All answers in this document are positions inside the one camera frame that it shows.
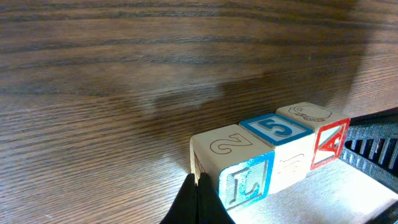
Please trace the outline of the blue L wooden block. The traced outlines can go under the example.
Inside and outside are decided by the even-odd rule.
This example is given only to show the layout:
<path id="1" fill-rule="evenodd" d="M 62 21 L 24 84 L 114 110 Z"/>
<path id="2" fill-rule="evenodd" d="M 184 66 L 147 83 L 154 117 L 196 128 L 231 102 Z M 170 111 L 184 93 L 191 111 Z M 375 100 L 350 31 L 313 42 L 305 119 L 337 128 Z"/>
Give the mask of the blue L wooden block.
<path id="1" fill-rule="evenodd" d="M 245 207 L 269 194 L 274 151 L 237 124 L 190 138 L 190 167 L 206 173 L 224 208 Z"/>

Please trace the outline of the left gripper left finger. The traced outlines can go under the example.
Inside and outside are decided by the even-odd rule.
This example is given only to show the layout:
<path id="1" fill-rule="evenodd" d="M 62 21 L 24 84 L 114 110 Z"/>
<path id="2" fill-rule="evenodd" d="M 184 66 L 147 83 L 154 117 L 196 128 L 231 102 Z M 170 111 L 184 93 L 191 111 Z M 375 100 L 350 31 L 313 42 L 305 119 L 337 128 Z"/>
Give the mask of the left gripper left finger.
<path id="1" fill-rule="evenodd" d="M 195 224 L 197 215 L 197 187 L 195 175 L 188 174 L 175 200 L 160 224 Z"/>

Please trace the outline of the red A wooden block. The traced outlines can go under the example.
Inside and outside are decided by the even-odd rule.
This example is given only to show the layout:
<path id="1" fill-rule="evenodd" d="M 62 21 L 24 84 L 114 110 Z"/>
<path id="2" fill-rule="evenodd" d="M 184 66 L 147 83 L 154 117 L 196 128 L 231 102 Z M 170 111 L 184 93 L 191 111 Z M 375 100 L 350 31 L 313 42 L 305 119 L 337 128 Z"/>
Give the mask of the red A wooden block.
<path id="1" fill-rule="evenodd" d="M 349 116 L 309 102 L 283 106 L 276 113 L 314 131 L 310 170 L 316 170 L 340 157 L 351 121 Z"/>

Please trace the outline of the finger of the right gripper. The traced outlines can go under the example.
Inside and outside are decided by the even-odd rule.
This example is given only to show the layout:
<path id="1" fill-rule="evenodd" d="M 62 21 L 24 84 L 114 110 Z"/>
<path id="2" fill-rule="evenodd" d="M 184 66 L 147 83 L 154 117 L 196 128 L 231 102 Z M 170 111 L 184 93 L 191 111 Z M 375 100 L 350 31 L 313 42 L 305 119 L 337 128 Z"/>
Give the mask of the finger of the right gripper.
<path id="1" fill-rule="evenodd" d="M 397 108 L 353 118 L 340 160 L 397 192 Z"/>

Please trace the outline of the blue D wooden block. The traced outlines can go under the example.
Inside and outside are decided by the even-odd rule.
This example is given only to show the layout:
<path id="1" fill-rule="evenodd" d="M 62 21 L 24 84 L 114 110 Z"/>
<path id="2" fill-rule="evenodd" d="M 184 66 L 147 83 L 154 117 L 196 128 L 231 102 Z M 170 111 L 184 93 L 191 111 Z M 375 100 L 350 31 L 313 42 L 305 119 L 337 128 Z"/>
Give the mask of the blue D wooden block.
<path id="1" fill-rule="evenodd" d="M 239 125 L 274 153 L 269 193 L 275 194 L 306 178 L 310 171 L 315 134 L 309 127 L 281 114 L 266 114 Z"/>

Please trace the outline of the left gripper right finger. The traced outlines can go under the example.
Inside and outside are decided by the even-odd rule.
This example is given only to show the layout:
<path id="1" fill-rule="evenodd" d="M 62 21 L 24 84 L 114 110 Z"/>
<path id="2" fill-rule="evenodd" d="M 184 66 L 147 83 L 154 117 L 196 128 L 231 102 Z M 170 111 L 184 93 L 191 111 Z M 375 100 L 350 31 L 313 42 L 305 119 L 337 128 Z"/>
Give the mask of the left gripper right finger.
<path id="1" fill-rule="evenodd" d="M 198 224 L 235 224 L 212 186 L 210 176 L 202 172 L 198 181 Z"/>

